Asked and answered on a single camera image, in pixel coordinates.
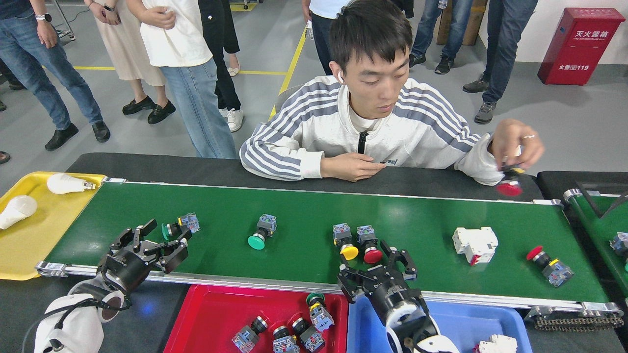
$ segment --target smartwatch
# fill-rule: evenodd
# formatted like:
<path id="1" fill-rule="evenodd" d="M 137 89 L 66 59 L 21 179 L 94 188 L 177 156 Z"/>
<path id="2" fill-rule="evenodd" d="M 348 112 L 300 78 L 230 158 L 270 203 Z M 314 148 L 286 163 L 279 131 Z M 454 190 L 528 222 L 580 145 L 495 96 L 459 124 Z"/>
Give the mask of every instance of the smartwatch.
<path id="1" fill-rule="evenodd" d="M 35 15 L 35 19 L 38 21 L 52 22 L 52 16 L 50 16 L 49 13 L 37 14 Z"/>

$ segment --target red container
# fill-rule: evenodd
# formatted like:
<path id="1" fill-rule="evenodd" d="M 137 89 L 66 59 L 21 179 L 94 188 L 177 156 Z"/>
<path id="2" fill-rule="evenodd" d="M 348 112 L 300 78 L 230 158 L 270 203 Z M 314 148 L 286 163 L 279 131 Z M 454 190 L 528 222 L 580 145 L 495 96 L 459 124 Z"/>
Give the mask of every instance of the red container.
<path id="1" fill-rule="evenodd" d="M 223 286 L 191 286 L 176 318 L 164 353 L 240 353 L 231 338 L 260 315 L 267 316 L 269 329 L 262 332 L 251 353 L 273 351 L 270 327 L 287 322 L 295 313 L 303 313 L 310 321 L 305 303 L 309 293 L 257 290 Z M 334 325 L 322 333 L 325 347 L 320 353 L 347 351 L 347 321 L 349 304 L 342 295 L 325 295 L 325 305 Z"/>
<path id="2" fill-rule="evenodd" d="M 584 85 L 625 18 L 613 8 L 565 8 L 538 76 L 546 84 Z"/>

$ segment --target chain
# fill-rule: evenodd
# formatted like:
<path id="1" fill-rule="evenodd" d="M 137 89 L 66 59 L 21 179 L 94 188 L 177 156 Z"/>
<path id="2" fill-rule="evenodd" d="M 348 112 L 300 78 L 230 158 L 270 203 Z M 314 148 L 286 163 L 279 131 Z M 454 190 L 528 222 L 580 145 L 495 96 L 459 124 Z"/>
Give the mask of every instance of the chain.
<path id="1" fill-rule="evenodd" d="M 534 327 L 542 331 L 590 332 L 614 329 L 623 324 L 623 319 L 616 315 L 604 318 L 558 318 L 552 320 L 546 320 L 538 315 Z"/>

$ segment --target blue container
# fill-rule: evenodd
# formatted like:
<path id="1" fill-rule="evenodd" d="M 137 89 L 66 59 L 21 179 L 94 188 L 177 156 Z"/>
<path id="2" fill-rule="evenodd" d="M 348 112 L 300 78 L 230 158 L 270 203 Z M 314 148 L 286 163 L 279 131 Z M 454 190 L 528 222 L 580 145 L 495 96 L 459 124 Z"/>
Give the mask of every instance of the blue container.
<path id="1" fill-rule="evenodd" d="M 532 353 L 526 327 L 514 309 L 428 302 L 430 315 L 441 334 L 449 337 L 460 353 L 471 353 L 490 335 L 517 339 L 517 353 Z M 386 329 L 366 297 L 349 306 L 347 353 L 391 352 Z"/>

